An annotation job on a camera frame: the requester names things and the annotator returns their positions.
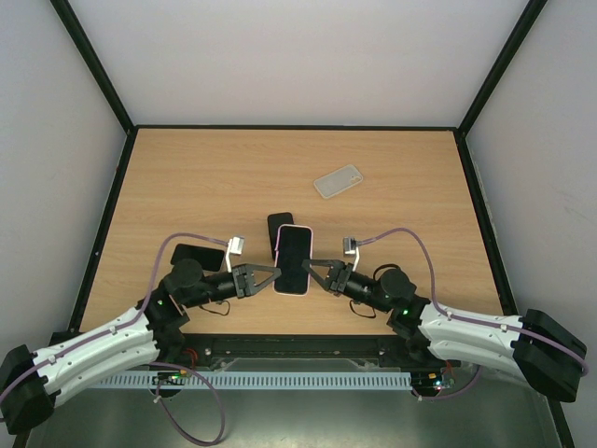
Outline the clear phone case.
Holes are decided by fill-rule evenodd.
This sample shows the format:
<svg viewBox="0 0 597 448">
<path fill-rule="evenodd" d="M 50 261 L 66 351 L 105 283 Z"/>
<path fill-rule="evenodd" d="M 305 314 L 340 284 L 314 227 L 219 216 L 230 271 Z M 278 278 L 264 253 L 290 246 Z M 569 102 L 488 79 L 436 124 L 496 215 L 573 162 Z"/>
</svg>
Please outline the clear phone case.
<svg viewBox="0 0 597 448">
<path fill-rule="evenodd" d="M 358 185 L 363 180 L 364 177 L 358 169 L 354 165 L 348 164 L 317 178 L 313 181 L 313 186 L 320 196 L 327 200 Z"/>
</svg>

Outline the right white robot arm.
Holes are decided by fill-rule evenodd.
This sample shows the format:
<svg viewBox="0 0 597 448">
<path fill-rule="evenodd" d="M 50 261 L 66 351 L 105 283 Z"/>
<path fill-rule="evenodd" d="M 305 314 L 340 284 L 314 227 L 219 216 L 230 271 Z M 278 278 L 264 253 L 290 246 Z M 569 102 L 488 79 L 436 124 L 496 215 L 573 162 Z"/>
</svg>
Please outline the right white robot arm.
<svg viewBox="0 0 597 448">
<path fill-rule="evenodd" d="M 303 269 L 325 291 L 389 316 L 387 325 L 420 366 L 433 359 L 463 361 L 501 371 L 560 402 L 576 400 L 586 345 L 550 315 L 483 315 L 421 297 L 399 266 L 372 276 L 337 259 L 306 259 Z"/>
</svg>

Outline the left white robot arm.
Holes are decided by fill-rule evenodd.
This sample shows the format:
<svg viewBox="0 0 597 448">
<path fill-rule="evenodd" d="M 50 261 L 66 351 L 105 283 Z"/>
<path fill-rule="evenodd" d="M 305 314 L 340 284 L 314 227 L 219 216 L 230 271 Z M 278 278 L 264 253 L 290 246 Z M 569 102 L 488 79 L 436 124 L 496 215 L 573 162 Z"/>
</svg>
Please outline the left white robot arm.
<svg viewBox="0 0 597 448">
<path fill-rule="evenodd" d="M 183 259 L 149 296 L 110 322 L 34 351 L 25 344 L 13 348 L 1 364 L 2 423 L 18 435 L 113 374 L 177 357 L 187 309 L 254 296 L 281 274 L 275 267 L 244 263 L 207 275 L 198 261 Z"/>
</svg>

